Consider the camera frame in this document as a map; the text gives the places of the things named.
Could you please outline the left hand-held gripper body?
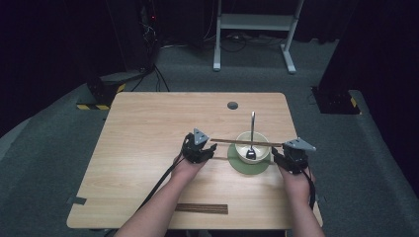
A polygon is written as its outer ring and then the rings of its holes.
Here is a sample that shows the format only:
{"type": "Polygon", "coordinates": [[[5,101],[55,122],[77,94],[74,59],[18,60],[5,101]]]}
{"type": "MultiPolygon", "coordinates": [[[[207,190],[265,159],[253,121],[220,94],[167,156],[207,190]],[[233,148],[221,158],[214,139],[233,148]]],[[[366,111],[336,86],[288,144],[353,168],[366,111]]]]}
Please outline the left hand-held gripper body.
{"type": "Polygon", "coordinates": [[[209,140],[209,137],[202,131],[195,128],[192,132],[188,133],[183,141],[181,153],[191,163],[200,163],[200,158],[204,154],[204,147],[209,140]]]}

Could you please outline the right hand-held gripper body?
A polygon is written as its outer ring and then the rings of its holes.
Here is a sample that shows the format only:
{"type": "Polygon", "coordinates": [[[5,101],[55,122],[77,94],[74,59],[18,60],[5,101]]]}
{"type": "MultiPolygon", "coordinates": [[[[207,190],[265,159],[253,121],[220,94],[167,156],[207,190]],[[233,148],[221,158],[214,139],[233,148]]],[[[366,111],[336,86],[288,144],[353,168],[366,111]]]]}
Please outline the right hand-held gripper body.
{"type": "Polygon", "coordinates": [[[315,152],[316,147],[298,137],[283,144],[284,157],[281,166],[292,174],[299,174],[308,167],[306,152],[315,152]]]}

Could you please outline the single light wooden chopstick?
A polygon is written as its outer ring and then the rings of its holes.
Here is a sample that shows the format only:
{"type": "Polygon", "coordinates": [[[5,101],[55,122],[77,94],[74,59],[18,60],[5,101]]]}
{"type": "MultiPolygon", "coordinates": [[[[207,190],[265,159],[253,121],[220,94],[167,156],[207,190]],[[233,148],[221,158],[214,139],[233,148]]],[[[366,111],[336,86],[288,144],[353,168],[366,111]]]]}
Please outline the single light wooden chopstick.
{"type": "Polygon", "coordinates": [[[282,147],[283,143],[276,142],[261,142],[261,141],[247,141],[247,140],[231,140],[231,139],[218,139],[211,138],[212,142],[221,142],[221,143],[233,143],[233,144],[246,144],[246,145],[257,145],[257,146],[269,146],[269,147],[282,147]]]}

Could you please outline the cream ceramic bowl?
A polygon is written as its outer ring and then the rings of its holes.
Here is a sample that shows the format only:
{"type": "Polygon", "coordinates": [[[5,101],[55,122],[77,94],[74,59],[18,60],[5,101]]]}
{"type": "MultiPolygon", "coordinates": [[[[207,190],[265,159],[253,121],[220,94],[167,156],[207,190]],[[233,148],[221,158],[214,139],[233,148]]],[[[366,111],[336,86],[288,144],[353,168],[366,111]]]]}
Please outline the cream ceramic bowl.
{"type": "MultiPolygon", "coordinates": [[[[267,142],[268,139],[259,132],[251,133],[250,131],[242,132],[237,137],[241,141],[251,141],[254,142],[267,142]]],[[[263,160],[269,160],[271,158],[270,148],[268,146],[254,145],[253,150],[256,154],[255,159],[249,159],[246,154],[250,149],[250,144],[235,144],[235,149],[239,155],[239,158],[247,164],[258,164],[263,160]]]]}

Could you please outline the person's left hand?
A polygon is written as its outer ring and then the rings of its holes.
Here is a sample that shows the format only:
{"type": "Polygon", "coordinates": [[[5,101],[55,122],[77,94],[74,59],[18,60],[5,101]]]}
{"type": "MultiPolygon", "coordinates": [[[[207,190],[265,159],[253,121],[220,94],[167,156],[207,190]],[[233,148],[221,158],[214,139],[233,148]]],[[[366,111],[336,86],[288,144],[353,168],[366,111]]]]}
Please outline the person's left hand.
{"type": "Polygon", "coordinates": [[[205,166],[206,162],[191,163],[184,156],[176,159],[175,168],[171,172],[171,178],[183,183],[190,183],[205,166]]]}

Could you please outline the person's right hand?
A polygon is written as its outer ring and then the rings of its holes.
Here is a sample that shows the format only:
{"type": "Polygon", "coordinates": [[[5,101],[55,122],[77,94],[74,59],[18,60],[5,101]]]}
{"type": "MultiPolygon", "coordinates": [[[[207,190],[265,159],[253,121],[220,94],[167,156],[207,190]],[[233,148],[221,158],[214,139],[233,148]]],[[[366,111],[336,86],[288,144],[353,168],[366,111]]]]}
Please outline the person's right hand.
{"type": "Polygon", "coordinates": [[[290,200],[308,201],[310,185],[307,177],[303,174],[292,174],[286,169],[279,168],[285,185],[285,190],[290,200]]]}

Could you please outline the green round plate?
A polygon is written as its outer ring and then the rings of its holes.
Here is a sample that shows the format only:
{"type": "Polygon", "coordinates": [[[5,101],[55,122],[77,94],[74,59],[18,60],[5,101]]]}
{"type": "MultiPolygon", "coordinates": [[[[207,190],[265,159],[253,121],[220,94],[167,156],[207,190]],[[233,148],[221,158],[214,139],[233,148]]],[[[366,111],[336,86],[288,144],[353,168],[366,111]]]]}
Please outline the green round plate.
{"type": "Polygon", "coordinates": [[[230,144],[227,151],[229,164],[239,173],[244,175],[258,175],[263,173],[271,162],[271,154],[268,153],[261,162],[257,164],[247,164],[240,159],[235,145],[230,144]]]}

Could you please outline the metal spoon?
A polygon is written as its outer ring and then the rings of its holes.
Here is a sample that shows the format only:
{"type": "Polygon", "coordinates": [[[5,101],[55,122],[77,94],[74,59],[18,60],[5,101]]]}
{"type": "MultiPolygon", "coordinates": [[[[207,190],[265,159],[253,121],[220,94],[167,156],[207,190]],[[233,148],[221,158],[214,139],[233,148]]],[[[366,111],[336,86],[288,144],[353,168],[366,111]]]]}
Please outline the metal spoon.
{"type": "Polygon", "coordinates": [[[254,141],[254,128],[255,128],[255,113],[251,114],[251,129],[250,129],[250,147],[247,150],[246,153],[246,158],[250,159],[250,160],[255,160],[256,159],[256,153],[253,149],[253,144],[252,142],[254,141]]]}

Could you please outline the black stand with striped base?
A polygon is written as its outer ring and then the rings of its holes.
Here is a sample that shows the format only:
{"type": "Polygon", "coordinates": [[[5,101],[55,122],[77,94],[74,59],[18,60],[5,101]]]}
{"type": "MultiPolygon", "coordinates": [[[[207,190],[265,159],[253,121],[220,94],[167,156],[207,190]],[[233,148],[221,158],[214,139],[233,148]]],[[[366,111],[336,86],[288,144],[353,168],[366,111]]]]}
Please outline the black stand with striped base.
{"type": "Polygon", "coordinates": [[[317,107],[322,114],[358,115],[361,111],[353,103],[349,90],[354,84],[352,70],[356,67],[356,59],[360,52],[358,37],[363,30],[360,26],[359,8],[362,0],[354,0],[345,31],[316,87],[311,88],[317,107]]]}
{"type": "Polygon", "coordinates": [[[87,90],[78,108],[105,110],[126,82],[153,70],[159,46],[153,0],[76,0],[73,23],[87,90]]]}

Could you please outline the white metal stand frame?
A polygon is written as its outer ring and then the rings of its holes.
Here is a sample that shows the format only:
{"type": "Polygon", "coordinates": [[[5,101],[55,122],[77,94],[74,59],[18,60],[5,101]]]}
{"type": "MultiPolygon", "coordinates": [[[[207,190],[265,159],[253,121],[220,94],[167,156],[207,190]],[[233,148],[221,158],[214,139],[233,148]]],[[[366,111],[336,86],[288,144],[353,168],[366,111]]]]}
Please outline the white metal stand frame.
{"type": "Polygon", "coordinates": [[[287,70],[290,74],[296,73],[296,68],[290,53],[295,29],[299,20],[304,0],[297,0],[292,15],[254,15],[254,14],[226,14],[221,10],[222,0],[217,0],[215,45],[212,70],[221,69],[220,39],[222,30],[251,30],[287,32],[286,42],[280,45],[287,70]]]}

